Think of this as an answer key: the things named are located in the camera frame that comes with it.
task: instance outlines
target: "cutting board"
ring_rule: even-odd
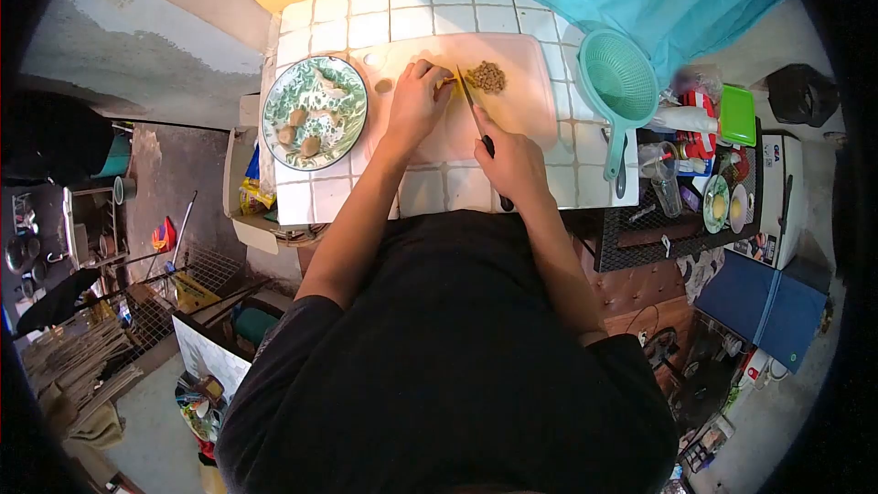
[[[457,74],[481,62],[497,63],[506,73],[506,88],[489,95],[470,86],[472,99],[485,108],[503,129],[525,134],[544,150],[557,141],[555,102],[543,50],[529,35],[460,33],[413,38],[350,52],[350,62],[363,76],[369,93],[366,117],[367,154],[375,151],[387,131],[396,80],[410,62],[426,59]],[[456,85],[445,113],[423,141],[409,164],[472,159],[478,138],[475,120],[460,85]]]

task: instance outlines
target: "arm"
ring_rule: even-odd
[[[403,71],[387,133],[314,253],[297,300],[324,295],[344,310],[350,307],[375,258],[408,159],[448,105],[452,85],[436,84],[451,76],[423,59]]]
[[[585,346],[606,338],[594,292],[549,192],[542,150],[528,137],[497,126],[481,107],[476,108],[476,116],[493,140],[494,158],[481,140],[476,140],[473,154],[497,191],[518,208],[555,313]]]

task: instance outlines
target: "bucket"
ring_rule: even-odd
[[[128,169],[128,160],[131,159],[131,143],[126,136],[116,136],[110,145],[110,152],[104,161],[104,168],[92,178],[109,178],[111,176],[123,176]]]
[[[137,184],[131,178],[116,176],[112,183],[112,198],[116,204],[130,201],[137,195]]]

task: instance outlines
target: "hand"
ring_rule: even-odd
[[[555,207],[540,146],[523,134],[510,134],[497,126],[482,107],[477,105],[473,110],[476,120],[493,140],[494,158],[480,139],[476,140],[473,156],[497,192],[512,200],[520,211],[533,205]]]
[[[453,77],[448,69],[425,59],[408,64],[396,81],[390,121],[381,142],[387,141],[406,157],[411,154],[433,131],[433,126],[445,111],[455,85],[455,81],[445,80]]]

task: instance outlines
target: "knife handle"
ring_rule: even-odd
[[[488,154],[491,155],[493,159],[493,140],[487,134],[482,136],[482,143],[485,144],[485,148],[488,149]],[[515,205],[510,201],[507,197],[500,195],[499,196],[499,206],[506,212],[511,212]]]

